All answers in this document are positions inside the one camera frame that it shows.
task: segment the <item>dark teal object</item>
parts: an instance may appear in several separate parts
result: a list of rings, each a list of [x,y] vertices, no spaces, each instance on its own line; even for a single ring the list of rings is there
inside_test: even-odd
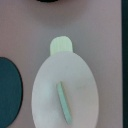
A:
[[[7,128],[16,119],[22,97],[22,80],[17,67],[0,57],[0,128]]]

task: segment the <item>black object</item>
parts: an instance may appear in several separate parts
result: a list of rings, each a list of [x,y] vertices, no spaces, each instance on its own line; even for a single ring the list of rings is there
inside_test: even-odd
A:
[[[37,1],[50,3],[50,2],[55,2],[58,0],[37,0]]]
[[[123,126],[128,128],[128,0],[122,0]]]
[[[20,73],[14,63],[0,57],[0,128],[7,128],[17,117],[23,97]]]

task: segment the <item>pink surface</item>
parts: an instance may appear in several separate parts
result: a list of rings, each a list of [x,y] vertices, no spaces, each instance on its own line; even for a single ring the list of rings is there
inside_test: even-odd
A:
[[[90,66],[97,82],[100,115],[97,128],[122,128],[121,1],[0,0],[0,55],[18,66],[24,101],[10,128],[35,128],[31,94],[37,71],[56,36],[68,36]]]

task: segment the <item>green object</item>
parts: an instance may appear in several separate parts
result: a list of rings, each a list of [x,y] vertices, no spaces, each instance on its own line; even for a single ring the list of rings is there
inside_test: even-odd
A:
[[[50,54],[54,55],[58,52],[69,51],[73,52],[72,42],[66,36],[56,37],[50,45]]]
[[[67,102],[67,99],[66,99],[66,96],[65,96],[65,93],[64,93],[64,88],[63,88],[61,82],[59,84],[57,84],[57,91],[58,91],[61,107],[63,109],[63,113],[64,113],[64,116],[65,116],[66,122],[68,124],[71,124],[72,117],[71,117],[68,102]]]

